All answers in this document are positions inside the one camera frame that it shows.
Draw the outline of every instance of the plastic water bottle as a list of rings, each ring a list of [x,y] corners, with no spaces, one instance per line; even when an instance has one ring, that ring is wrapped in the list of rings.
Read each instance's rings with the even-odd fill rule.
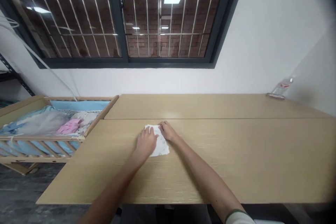
[[[277,86],[272,91],[272,94],[282,96],[284,92],[289,88],[289,86],[294,82],[294,76],[283,79],[281,82],[277,84]]]

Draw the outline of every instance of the hand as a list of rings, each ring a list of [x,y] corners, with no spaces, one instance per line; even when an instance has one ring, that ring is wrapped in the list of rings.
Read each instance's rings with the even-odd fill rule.
[[[159,135],[154,135],[153,127],[143,129],[136,140],[135,153],[142,159],[147,160],[156,147],[156,139],[158,136]]]
[[[176,143],[180,138],[179,135],[175,132],[173,127],[167,121],[160,122],[159,129],[161,130],[162,135],[169,141]]]

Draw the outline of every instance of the wooden table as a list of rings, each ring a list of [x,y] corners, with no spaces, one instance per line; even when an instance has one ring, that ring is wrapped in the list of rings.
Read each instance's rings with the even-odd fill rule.
[[[144,106],[127,105],[123,96],[120,99],[122,103],[114,106],[120,106],[118,111],[127,113],[124,106],[139,110]],[[296,110],[301,114],[289,111],[291,118],[170,119],[169,122],[242,203],[326,202],[334,189],[336,121],[324,113],[298,106]],[[272,110],[285,115],[277,107]],[[160,113],[165,111],[147,116],[159,118]],[[101,120],[37,204],[90,204],[132,152],[140,130],[160,121]],[[207,203],[183,159],[170,144],[169,149],[169,155],[147,160],[131,182],[124,203]]]
[[[265,94],[122,94],[105,119],[325,118],[321,111]]]

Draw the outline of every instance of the window frame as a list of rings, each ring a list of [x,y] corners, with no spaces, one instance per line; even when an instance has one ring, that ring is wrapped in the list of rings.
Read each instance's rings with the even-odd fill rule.
[[[53,69],[96,69],[96,68],[207,68],[216,66],[221,48],[223,46],[232,16],[238,0],[219,0],[215,18],[213,20],[208,44],[203,58],[132,58],[128,56],[124,21],[121,12],[121,1],[110,0],[112,16],[118,43],[120,58],[42,58]],[[17,20],[20,24],[15,32],[36,52],[42,55],[42,51],[33,38],[30,30],[20,16],[11,0],[0,0],[1,11],[9,18]],[[31,55],[40,69],[45,66]]]

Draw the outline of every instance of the shirt sleeve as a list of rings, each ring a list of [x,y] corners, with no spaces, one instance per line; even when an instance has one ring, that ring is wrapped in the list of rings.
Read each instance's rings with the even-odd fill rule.
[[[256,224],[247,213],[241,210],[233,210],[227,217],[225,224]]]

